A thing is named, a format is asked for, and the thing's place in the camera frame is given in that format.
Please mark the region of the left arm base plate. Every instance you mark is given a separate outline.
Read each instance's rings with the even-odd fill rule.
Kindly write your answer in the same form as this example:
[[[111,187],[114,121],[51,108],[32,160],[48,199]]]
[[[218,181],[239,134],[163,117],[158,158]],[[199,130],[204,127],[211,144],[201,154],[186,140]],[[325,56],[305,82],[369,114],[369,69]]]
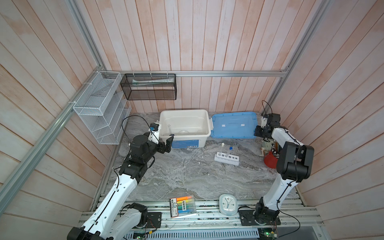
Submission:
[[[162,213],[152,212],[145,213],[141,216],[139,224],[135,226],[135,229],[152,228],[159,229],[162,223]]]

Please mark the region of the blue capped test tube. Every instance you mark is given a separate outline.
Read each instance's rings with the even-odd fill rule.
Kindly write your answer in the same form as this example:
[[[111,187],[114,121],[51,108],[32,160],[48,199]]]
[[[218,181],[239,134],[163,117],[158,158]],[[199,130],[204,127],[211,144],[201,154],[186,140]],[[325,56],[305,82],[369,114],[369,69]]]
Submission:
[[[233,147],[230,147],[229,148],[229,152],[227,153],[227,157],[229,157],[229,155],[231,154],[232,150],[233,150]]]

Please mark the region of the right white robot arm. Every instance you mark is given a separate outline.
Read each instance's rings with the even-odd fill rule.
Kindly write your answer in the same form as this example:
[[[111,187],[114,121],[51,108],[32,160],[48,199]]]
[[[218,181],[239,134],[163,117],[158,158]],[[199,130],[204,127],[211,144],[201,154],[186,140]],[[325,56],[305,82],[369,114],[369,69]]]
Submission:
[[[266,195],[257,203],[254,218],[257,224],[266,225],[276,221],[283,201],[290,191],[311,175],[315,150],[298,141],[289,130],[280,124],[279,114],[266,114],[255,129],[255,136],[274,140],[282,148],[276,170],[278,175]]]

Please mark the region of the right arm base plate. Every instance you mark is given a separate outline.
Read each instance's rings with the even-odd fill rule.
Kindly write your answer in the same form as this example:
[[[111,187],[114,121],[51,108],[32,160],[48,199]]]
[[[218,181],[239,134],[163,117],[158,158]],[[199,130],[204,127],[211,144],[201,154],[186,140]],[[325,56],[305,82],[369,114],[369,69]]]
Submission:
[[[239,216],[242,226],[265,226],[265,225],[281,225],[278,216],[279,211],[270,210],[239,210]]]

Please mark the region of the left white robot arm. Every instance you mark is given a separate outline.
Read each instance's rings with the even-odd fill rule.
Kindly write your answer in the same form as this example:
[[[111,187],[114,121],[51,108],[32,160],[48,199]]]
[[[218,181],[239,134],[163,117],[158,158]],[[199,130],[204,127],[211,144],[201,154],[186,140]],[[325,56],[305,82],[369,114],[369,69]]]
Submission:
[[[133,138],[130,151],[118,168],[117,179],[109,193],[92,216],[80,227],[72,228],[69,240],[120,240],[133,228],[145,228],[148,224],[148,208],[142,204],[127,205],[126,212],[117,219],[123,205],[155,161],[156,153],[169,153],[173,136],[165,142],[154,139],[152,133]]]

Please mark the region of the clear glass petri dish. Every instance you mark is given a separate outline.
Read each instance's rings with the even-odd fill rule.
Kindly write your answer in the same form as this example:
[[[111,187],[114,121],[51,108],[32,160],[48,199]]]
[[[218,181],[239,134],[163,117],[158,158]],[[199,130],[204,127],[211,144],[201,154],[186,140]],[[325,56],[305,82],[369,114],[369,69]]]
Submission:
[[[189,131],[187,131],[187,130],[181,130],[181,131],[179,131],[179,133],[178,133],[179,135],[182,135],[182,136],[185,136],[185,135],[189,135],[190,134],[190,132]]]

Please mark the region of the blue plastic bin lid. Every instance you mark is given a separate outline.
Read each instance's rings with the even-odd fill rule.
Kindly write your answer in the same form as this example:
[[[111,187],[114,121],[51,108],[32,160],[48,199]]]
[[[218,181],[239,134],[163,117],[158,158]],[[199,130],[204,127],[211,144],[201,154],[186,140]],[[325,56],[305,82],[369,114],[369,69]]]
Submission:
[[[254,112],[215,114],[211,137],[216,139],[254,139],[258,116]]]

